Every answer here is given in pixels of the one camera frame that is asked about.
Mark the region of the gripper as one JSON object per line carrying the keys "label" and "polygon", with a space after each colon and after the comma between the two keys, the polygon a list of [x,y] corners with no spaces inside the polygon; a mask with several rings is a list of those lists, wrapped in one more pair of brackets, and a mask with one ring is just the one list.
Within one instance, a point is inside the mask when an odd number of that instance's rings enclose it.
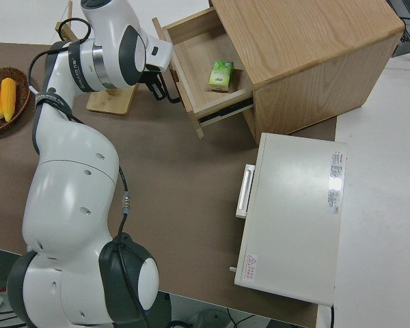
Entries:
{"label": "gripper", "polygon": [[143,73],[143,82],[153,92],[157,101],[167,98],[158,72],[167,70],[173,54],[173,45],[170,42],[148,35],[146,44],[146,69]]}

